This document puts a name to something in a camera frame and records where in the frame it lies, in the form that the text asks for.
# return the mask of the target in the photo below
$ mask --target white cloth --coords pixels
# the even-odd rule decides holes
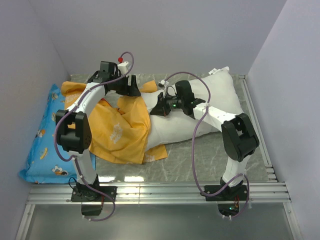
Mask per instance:
[[[229,68],[224,67],[216,70],[213,74],[202,79],[209,87],[211,93],[210,105],[232,114],[241,114],[238,96],[234,88],[234,82],[229,74]],[[208,91],[198,79],[190,80],[190,85],[195,98],[208,100]],[[155,107],[158,95],[163,90],[153,93],[141,93],[148,112]],[[168,93],[174,95],[174,90],[168,88]],[[192,138],[197,119],[185,115],[181,110],[172,110],[166,117],[150,115],[151,131],[148,136],[146,151],[159,144],[175,143]],[[202,122],[197,130],[196,137],[218,130],[211,125]]]

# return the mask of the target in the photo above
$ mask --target metal bar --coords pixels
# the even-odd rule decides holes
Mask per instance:
[[[286,214],[286,217],[288,218],[289,226],[291,228],[291,232],[293,235],[294,240],[303,240],[301,230],[299,227],[299,223],[296,217],[296,214],[294,212],[293,206],[291,202],[285,202],[283,203],[284,211]]]
[[[29,225],[34,214],[35,205],[34,204],[27,204],[24,209],[24,213],[20,222],[20,226],[18,232],[16,234],[15,240],[25,240]]]
[[[194,183],[102,183],[101,185],[117,186],[116,204],[208,204]],[[71,194],[72,189],[67,184],[33,185],[27,203],[81,204],[81,202],[71,202]],[[288,203],[291,201],[286,185],[281,182],[250,184],[250,200],[253,203]]]
[[[261,131],[259,122],[258,122],[258,117],[256,115],[254,104],[252,102],[252,99],[251,99],[251,96],[250,96],[250,93],[249,93],[249,89],[248,89],[248,85],[246,83],[246,79],[242,79],[242,89],[243,89],[243,92],[244,92],[245,101],[246,101],[246,103],[248,105],[249,113],[251,115],[251,120],[252,120],[253,127],[256,130],[257,135],[258,135],[259,140],[260,140],[260,150],[261,150],[261,154],[262,154],[262,158],[263,158],[264,164],[266,166],[267,165],[272,165],[272,163],[270,161],[270,156],[269,156],[268,151],[267,151],[267,146],[266,146],[264,137],[262,135],[262,131]]]

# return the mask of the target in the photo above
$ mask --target white wall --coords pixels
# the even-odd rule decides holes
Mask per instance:
[[[305,240],[320,239],[320,2],[288,0],[248,75],[276,175]]]
[[[0,1],[0,239],[14,239],[30,184],[18,177],[53,83],[68,73],[28,0]]]
[[[286,0],[30,0],[69,73],[135,56],[136,73],[247,74]]]

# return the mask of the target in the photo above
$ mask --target orange cloth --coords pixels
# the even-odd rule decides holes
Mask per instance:
[[[66,81],[61,92],[65,96],[64,107],[71,106],[86,88],[84,83]],[[157,90],[156,82],[150,81],[142,86],[142,93]],[[122,96],[117,105],[119,109],[101,99],[88,120],[92,132],[89,151],[94,155],[117,164],[142,164],[167,158],[164,145],[155,146],[145,152],[151,129],[150,117],[141,96]]]

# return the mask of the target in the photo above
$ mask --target purple cable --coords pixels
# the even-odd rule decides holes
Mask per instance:
[[[124,53],[121,54],[120,57],[122,58],[122,56],[123,56],[124,54],[129,54],[129,55],[131,55],[131,59],[132,59],[132,60],[131,60],[131,61],[132,61],[132,62],[131,62],[131,66],[130,66],[130,68],[128,69],[128,71],[127,71],[124,75],[122,75],[121,77],[118,77],[118,78],[116,78],[116,79],[114,79],[114,80],[111,80],[111,81],[107,81],[107,82],[103,82],[103,83],[94,85],[93,87],[89,88],[89,90],[87,90],[85,93],[83,93],[83,95],[80,97],[80,99],[79,99],[79,101],[78,101],[78,103],[77,103],[78,105],[81,104],[81,102],[84,100],[84,98],[86,97],[86,95],[87,95],[89,92],[91,92],[93,89],[95,89],[95,88],[97,88],[97,87],[100,87],[100,86],[103,86],[103,85],[106,85],[106,84],[111,84],[111,83],[114,83],[114,82],[116,82],[116,81],[119,81],[120,79],[124,78],[126,75],[128,75],[128,74],[131,72],[132,68],[134,67],[135,58],[134,58],[133,54],[132,54],[131,52],[129,52],[129,51],[125,51]],[[58,129],[59,129],[61,123],[62,123],[71,113],[73,113],[73,112],[78,108],[78,105],[74,106],[74,108],[72,108],[69,112],[67,112],[67,114],[64,115],[64,116],[60,119],[60,121],[56,124],[55,130],[54,130],[54,136],[53,136],[53,140],[54,140],[54,142],[53,142],[54,144],[53,144],[53,145],[54,145],[54,149],[55,149],[55,151],[56,151],[56,154],[59,156],[59,158],[60,158],[61,160],[65,161],[65,162],[69,162],[72,158],[74,158],[75,167],[76,167],[76,169],[78,170],[79,175],[82,176],[81,180],[83,181],[84,185],[86,185],[87,188],[91,189],[92,191],[94,191],[94,192],[96,192],[96,193],[98,193],[98,194],[101,194],[101,195],[105,196],[106,198],[108,198],[108,199],[112,202],[112,204],[113,204],[113,209],[112,209],[111,213],[110,213],[108,216],[106,216],[106,217],[104,217],[104,218],[101,218],[101,219],[91,219],[91,218],[89,218],[89,217],[85,217],[85,218],[88,219],[89,221],[100,222],[100,221],[103,221],[103,220],[106,220],[106,219],[110,218],[110,217],[112,216],[112,214],[114,214],[114,212],[115,212],[115,210],[116,210],[115,201],[114,201],[110,196],[108,196],[107,194],[105,194],[105,193],[103,193],[102,191],[99,191],[99,190],[97,190],[97,189],[94,189],[93,187],[91,187],[91,186],[88,184],[88,182],[85,180],[85,178],[84,178],[84,176],[83,176],[83,174],[82,174],[82,172],[81,172],[81,168],[80,168],[80,166],[79,166],[77,156],[71,155],[69,158],[64,158],[64,157],[61,155],[61,153],[59,152],[59,149],[58,149],[58,143],[57,143],[57,133],[58,133]]]
[[[211,98],[211,93],[210,93],[210,89],[208,87],[208,85],[198,76],[190,73],[190,72],[187,72],[187,71],[179,71],[179,72],[176,72],[176,73],[173,73],[171,74],[170,76],[168,76],[164,81],[168,81],[168,79],[170,79],[171,77],[177,75],[177,74],[189,74],[193,77],[195,77],[196,79],[200,80],[205,88],[207,89],[208,91],[208,101],[207,103],[210,102],[210,98]],[[244,209],[247,207],[247,204],[249,202],[249,196],[250,196],[250,185],[249,185],[249,179],[248,177],[245,175],[245,174],[242,174],[242,173],[239,173],[238,175],[234,176],[233,178],[231,178],[222,188],[220,188],[217,192],[215,193],[206,193],[205,191],[203,191],[201,189],[201,186],[199,184],[199,181],[197,179],[197,174],[196,174],[196,166],[195,166],[195,139],[196,139],[196,133],[197,133],[197,130],[198,130],[198,127],[199,125],[201,124],[201,122],[203,121],[203,119],[207,116],[208,114],[208,111],[209,111],[209,106],[206,106],[205,108],[205,113],[204,115],[199,119],[199,121],[197,122],[197,124],[195,125],[195,128],[194,128],[194,131],[193,131],[193,135],[192,135],[192,145],[191,145],[191,164],[192,164],[192,173],[193,173],[193,178],[194,178],[194,181],[195,181],[195,184],[197,186],[197,188],[199,189],[199,191],[206,197],[214,197],[218,194],[220,194],[226,187],[228,187],[228,185],[235,179],[241,177],[241,176],[244,176],[245,180],[246,180],[246,183],[247,183],[247,195],[246,195],[246,201],[245,201],[245,204],[243,206],[243,208],[241,209],[240,212],[238,212],[238,214],[232,216],[231,218],[236,218],[238,217],[240,214],[242,214],[242,212],[244,211]]]
[[[92,191],[95,191],[96,193],[105,196],[105,197],[108,198],[108,199],[112,202],[112,204],[113,204],[113,209],[112,209],[111,213],[110,213],[108,216],[106,216],[106,217],[104,217],[104,218],[100,218],[100,219],[94,219],[94,218],[92,219],[92,218],[87,217],[87,216],[85,216],[85,218],[88,219],[89,221],[92,221],[92,222],[101,222],[101,221],[107,220],[108,218],[110,218],[110,217],[112,216],[112,214],[114,214],[114,212],[115,212],[115,210],[116,210],[115,201],[114,201],[110,196],[108,196],[107,194],[105,194],[104,192],[99,191],[99,190],[94,189],[93,187],[91,187],[91,186],[88,184],[88,182],[85,180],[85,178],[84,178],[84,176],[83,176],[83,174],[82,174],[82,172],[81,172],[81,168],[80,168],[80,166],[79,166],[78,159],[75,159],[75,160],[74,160],[74,163],[75,163],[76,169],[78,170],[79,175],[82,176],[82,177],[81,177],[81,180],[83,181],[84,185],[86,185],[86,187],[87,187],[88,189],[91,189]]]
[[[83,95],[80,97],[80,99],[79,99],[79,101],[78,101],[78,103],[77,103],[78,105],[81,104],[81,102],[82,102],[83,99],[86,97],[86,95],[87,95],[88,93],[90,93],[93,89],[95,89],[95,88],[97,88],[97,87],[100,87],[100,86],[103,86],[103,85],[106,85],[106,84],[111,84],[111,83],[114,83],[114,82],[116,82],[116,81],[119,81],[120,79],[123,79],[126,75],[128,75],[128,74],[131,72],[132,68],[134,67],[134,63],[135,63],[134,56],[133,56],[133,54],[132,54],[131,52],[125,51],[124,53],[121,54],[120,57],[122,58],[122,56],[123,56],[124,54],[130,54],[130,55],[131,55],[131,59],[132,59],[131,66],[130,66],[130,68],[128,69],[128,71],[127,71],[124,75],[122,75],[121,77],[118,77],[118,78],[116,78],[116,79],[114,79],[114,80],[111,80],[111,81],[107,81],[107,82],[103,82],[103,83],[94,85],[93,87],[89,88],[89,90],[87,90],[86,92],[84,92]],[[60,151],[59,151],[59,149],[58,149],[58,144],[57,144],[57,133],[58,133],[58,129],[59,129],[61,123],[62,123],[71,113],[73,113],[77,108],[78,108],[78,106],[76,105],[76,106],[74,106],[74,108],[72,108],[69,112],[67,112],[67,114],[64,115],[64,116],[60,119],[60,121],[56,124],[55,130],[54,130],[54,136],[53,136],[54,149],[55,149],[56,154],[58,155],[58,157],[59,157],[62,161],[65,161],[65,162],[69,162],[72,158],[76,158],[76,156],[75,156],[75,155],[71,155],[69,158],[64,158],[64,157],[61,155],[61,153],[60,153]]]

